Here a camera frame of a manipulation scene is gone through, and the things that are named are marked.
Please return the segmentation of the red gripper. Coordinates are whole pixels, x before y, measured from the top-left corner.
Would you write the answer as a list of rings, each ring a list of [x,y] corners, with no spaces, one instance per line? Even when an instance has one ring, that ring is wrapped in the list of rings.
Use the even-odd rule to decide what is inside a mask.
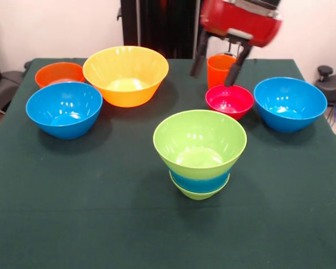
[[[279,1],[203,1],[200,23],[204,29],[199,36],[190,76],[198,77],[201,72],[210,35],[221,39],[233,37],[248,43],[225,78],[225,87],[234,85],[252,46],[265,47],[277,35],[282,24],[279,4]]]

